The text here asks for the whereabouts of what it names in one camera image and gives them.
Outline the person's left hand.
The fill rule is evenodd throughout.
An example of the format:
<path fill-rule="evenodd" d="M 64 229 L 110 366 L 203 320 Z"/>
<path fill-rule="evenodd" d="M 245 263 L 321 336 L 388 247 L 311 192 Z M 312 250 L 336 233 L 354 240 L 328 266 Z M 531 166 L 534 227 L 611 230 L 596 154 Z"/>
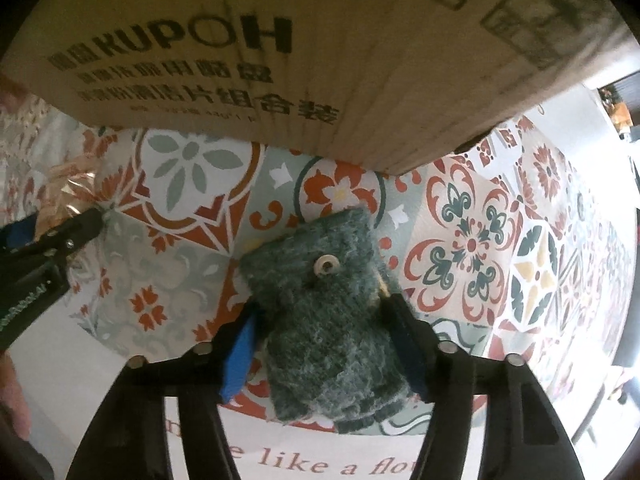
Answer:
<path fill-rule="evenodd" d="M 17 378 L 17 372 L 9 353 L 2 353 L 0 363 L 1 404 L 9 412 L 15 433 L 27 441 L 32 430 L 32 416 L 23 389 Z"/>

